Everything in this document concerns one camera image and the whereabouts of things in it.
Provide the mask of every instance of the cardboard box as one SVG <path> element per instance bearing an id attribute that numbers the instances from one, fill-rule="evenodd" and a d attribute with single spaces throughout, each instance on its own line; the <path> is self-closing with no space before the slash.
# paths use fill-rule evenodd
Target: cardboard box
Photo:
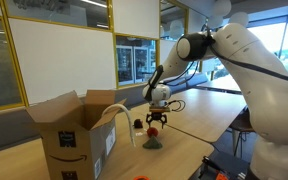
<path id="1" fill-rule="evenodd" d="M 27 108 L 41 134 L 52 180 L 98 178 L 116 140 L 119 108 L 102 116 L 114 101 L 113 90 L 88 90 L 84 104 L 73 91 Z"/>

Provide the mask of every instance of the desk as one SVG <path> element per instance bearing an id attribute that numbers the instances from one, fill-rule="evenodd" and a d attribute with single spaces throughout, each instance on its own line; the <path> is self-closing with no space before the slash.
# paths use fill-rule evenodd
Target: desk
<path id="1" fill-rule="evenodd" d="M 140 118 L 146 114 L 132 113 L 132 116 Z M 203 156 L 209 156 L 214 150 L 210 144 L 170 127 L 159 131 L 162 149 L 142 148 L 148 140 L 146 134 L 135 137 L 137 147 L 134 148 L 126 119 L 124 113 L 116 116 L 116 144 L 100 180 L 132 180 L 138 175 L 151 180 L 188 179 L 201 166 Z M 41 139 L 0 151 L 0 179 L 50 180 Z"/>
<path id="2" fill-rule="evenodd" d="M 239 86 L 231 76 L 225 76 L 214 79 L 213 81 L 198 84 L 196 88 L 241 94 Z"/>
<path id="3" fill-rule="evenodd" d="M 0 179 L 50 180 L 41 139 L 0 151 Z"/>
<path id="4" fill-rule="evenodd" d="M 171 100 L 184 100 L 186 107 L 180 112 L 166 113 L 166 125 L 209 143 L 216 142 L 246 106 L 241 95 L 200 89 L 176 93 Z M 173 109 L 177 107 L 176 103 L 171 105 Z M 145 109 L 148 112 L 147 104 L 135 107 L 132 111 L 145 112 Z M 152 122 L 152 126 L 161 125 Z"/>
<path id="5" fill-rule="evenodd" d="M 133 119 L 144 119 L 146 112 L 131 111 Z M 149 139 L 143 129 L 136 129 L 136 147 L 130 142 L 128 123 L 125 114 L 116 116 L 117 140 L 100 175 L 100 180 L 132 180 L 136 176 L 156 179 L 189 179 L 202 165 L 203 156 L 209 156 L 213 147 L 185 133 L 165 126 L 159 129 L 158 139 L 163 148 L 148 150 L 142 145 Z"/>

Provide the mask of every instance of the whiteboard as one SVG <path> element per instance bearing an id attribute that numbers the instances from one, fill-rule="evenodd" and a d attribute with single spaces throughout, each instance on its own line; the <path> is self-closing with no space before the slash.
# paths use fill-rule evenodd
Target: whiteboard
<path id="1" fill-rule="evenodd" d="M 72 90 L 116 88 L 112 33 L 9 21 L 29 104 Z"/>
<path id="2" fill-rule="evenodd" d="M 160 1 L 114 0 L 112 3 L 115 32 L 159 38 Z"/>

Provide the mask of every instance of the table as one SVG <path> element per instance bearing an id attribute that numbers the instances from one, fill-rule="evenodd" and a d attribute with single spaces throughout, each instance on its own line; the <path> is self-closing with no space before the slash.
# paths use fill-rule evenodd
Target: table
<path id="1" fill-rule="evenodd" d="M 184 100 L 186 106 L 183 111 L 165 113 L 166 125 L 208 143 L 216 142 L 246 106 L 241 95 L 194 88 L 172 95 L 169 101 L 172 100 Z M 148 104 L 144 104 L 132 111 L 148 112 L 148 109 Z M 152 126 L 161 125 L 152 122 Z"/>
<path id="2" fill-rule="evenodd" d="M 0 151 L 0 179 L 50 180 L 41 139 Z"/>
<path id="3" fill-rule="evenodd" d="M 231 76 L 224 76 L 212 81 L 198 84 L 196 85 L 196 88 L 241 94 L 239 86 Z"/>
<path id="4" fill-rule="evenodd" d="M 130 111 L 133 119 L 144 119 L 145 111 Z M 134 179 L 146 176 L 156 179 L 189 179 L 202 165 L 203 156 L 209 156 L 214 148 L 210 144 L 191 137 L 171 127 L 156 126 L 157 138 L 163 144 L 161 149 L 144 149 L 142 145 L 149 139 L 144 129 L 137 129 L 136 147 L 128 136 L 129 130 L 125 114 L 116 116 L 117 140 L 100 174 L 100 180 Z"/>
<path id="5" fill-rule="evenodd" d="M 131 114 L 133 118 L 146 116 L 137 112 Z M 159 128 L 162 149 L 142 148 L 149 139 L 143 129 L 137 130 L 143 135 L 135 137 L 137 147 L 133 147 L 126 119 L 124 113 L 116 116 L 116 144 L 100 180 L 133 179 L 138 175 L 148 176 L 151 180 L 188 179 L 201 166 L 203 156 L 214 151 L 210 144 L 170 127 Z M 0 151 L 0 179 L 50 180 L 41 139 Z"/>

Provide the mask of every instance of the black object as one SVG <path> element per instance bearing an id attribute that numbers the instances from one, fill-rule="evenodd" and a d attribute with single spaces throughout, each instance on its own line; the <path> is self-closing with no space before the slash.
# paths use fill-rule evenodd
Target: black object
<path id="1" fill-rule="evenodd" d="M 152 112 L 152 114 L 146 115 L 146 122 L 148 123 L 149 127 L 151 127 L 151 122 L 160 121 L 162 123 L 162 129 L 164 127 L 164 124 L 167 123 L 167 117 L 165 114 L 162 114 L 161 112 Z"/>
<path id="2" fill-rule="evenodd" d="M 202 161 L 203 166 L 199 177 L 201 180 L 214 180 L 219 172 L 226 174 L 229 180 L 238 180 L 241 175 L 245 177 L 249 168 L 248 162 L 220 151 L 214 151 Z"/>
<path id="3" fill-rule="evenodd" d="M 62 171 L 63 180 L 78 180 L 76 171 Z"/>
<path id="4" fill-rule="evenodd" d="M 143 123 L 142 123 L 142 121 L 140 119 L 135 119 L 134 128 L 136 128 L 136 129 L 143 128 Z"/>
<path id="5" fill-rule="evenodd" d="M 58 132 L 60 147 L 76 147 L 75 133 L 70 131 Z"/>

